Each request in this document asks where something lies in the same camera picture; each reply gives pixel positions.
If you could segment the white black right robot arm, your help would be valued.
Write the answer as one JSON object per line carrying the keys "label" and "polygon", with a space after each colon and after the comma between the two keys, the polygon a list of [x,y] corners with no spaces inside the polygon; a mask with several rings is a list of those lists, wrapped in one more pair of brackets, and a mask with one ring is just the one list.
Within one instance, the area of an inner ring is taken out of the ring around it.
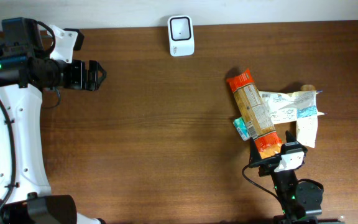
{"label": "white black right robot arm", "polygon": [[[273,223],[342,223],[339,219],[318,219],[323,212],[321,204],[324,186],[315,180],[296,177],[295,171],[304,164],[308,150],[289,131],[285,134],[287,142],[281,146],[280,152],[266,159],[261,158],[256,142],[252,139],[249,163],[242,169],[242,176],[254,186],[273,195],[279,202],[283,214],[273,217]],[[274,192],[246,176],[246,169],[256,167],[261,177],[271,176]]]}

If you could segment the white tube with tan cap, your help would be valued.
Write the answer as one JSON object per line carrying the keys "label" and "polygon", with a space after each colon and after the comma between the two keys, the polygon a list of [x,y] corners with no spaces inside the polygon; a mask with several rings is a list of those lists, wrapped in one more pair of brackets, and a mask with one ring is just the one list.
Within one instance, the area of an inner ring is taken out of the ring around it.
{"label": "white tube with tan cap", "polygon": [[306,92],[306,106],[297,110],[296,139],[304,146],[315,148],[318,131],[316,88],[313,85],[303,85],[301,91]]}

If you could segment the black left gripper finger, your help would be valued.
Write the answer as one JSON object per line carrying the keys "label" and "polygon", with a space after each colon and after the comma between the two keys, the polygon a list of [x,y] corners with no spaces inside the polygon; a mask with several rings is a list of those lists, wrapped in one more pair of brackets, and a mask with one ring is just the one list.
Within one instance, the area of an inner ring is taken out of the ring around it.
{"label": "black left gripper finger", "polygon": [[96,60],[89,60],[88,73],[93,74],[93,75],[100,75],[100,74],[106,75],[107,74],[105,69]]}
{"label": "black left gripper finger", "polygon": [[105,76],[89,76],[87,81],[87,90],[98,90],[105,78]]}

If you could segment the teal pocket tissue pack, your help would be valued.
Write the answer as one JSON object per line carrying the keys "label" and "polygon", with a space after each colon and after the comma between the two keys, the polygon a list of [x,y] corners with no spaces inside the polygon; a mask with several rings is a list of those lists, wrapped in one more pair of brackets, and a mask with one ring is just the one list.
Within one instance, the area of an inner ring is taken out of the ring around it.
{"label": "teal pocket tissue pack", "polygon": [[233,121],[233,125],[236,128],[237,132],[239,133],[239,135],[243,141],[247,141],[248,139],[250,139],[248,129],[247,129],[246,124],[242,118],[235,119]]}

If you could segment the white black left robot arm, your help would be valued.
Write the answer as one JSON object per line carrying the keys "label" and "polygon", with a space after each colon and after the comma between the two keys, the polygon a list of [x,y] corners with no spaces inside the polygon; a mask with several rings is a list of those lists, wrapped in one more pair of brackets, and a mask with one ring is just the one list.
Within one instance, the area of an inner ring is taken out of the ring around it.
{"label": "white black left robot arm", "polygon": [[70,195],[53,195],[42,154],[40,113],[44,90],[96,91],[105,69],[75,60],[78,29],[17,17],[1,23],[0,223],[101,223],[82,215]]}

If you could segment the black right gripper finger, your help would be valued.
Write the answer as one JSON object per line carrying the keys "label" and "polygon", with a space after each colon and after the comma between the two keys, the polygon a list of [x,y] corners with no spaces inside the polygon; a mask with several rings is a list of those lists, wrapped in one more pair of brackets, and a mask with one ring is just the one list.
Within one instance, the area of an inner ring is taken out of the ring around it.
{"label": "black right gripper finger", "polygon": [[250,156],[249,156],[249,167],[255,168],[261,164],[262,158],[257,149],[256,143],[253,138],[250,139]]}
{"label": "black right gripper finger", "polygon": [[285,143],[285,154],[295,153],[295,152],[308,152],[307,148],[296,140],[296,137],[292,135],[291,132],[286,131],[286,143]]}

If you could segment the yellow wet wipes pack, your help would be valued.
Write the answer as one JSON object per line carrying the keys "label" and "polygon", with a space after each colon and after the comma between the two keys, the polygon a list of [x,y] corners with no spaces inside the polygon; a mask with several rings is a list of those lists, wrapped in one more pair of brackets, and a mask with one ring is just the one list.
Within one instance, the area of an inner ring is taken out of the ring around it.
{"label": "yellow wet wipes pack", "polygon": [[324,113],[317,109],[317,94],[316,90],[293,93],[259,91],[273,124],[290,123],[300,118],[323,115]]}

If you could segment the orange spaghetti pasta pack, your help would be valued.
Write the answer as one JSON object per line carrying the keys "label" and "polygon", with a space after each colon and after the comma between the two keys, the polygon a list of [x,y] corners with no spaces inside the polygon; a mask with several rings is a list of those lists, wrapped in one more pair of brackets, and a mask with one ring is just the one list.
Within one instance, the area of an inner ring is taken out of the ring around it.
{"label": "orange spaghetti pasta pack", "polygon": [[267,106],[259,95],[250,70],[226,81],[261,158],[266,159],[280,153],[282,140],[276,132]]}

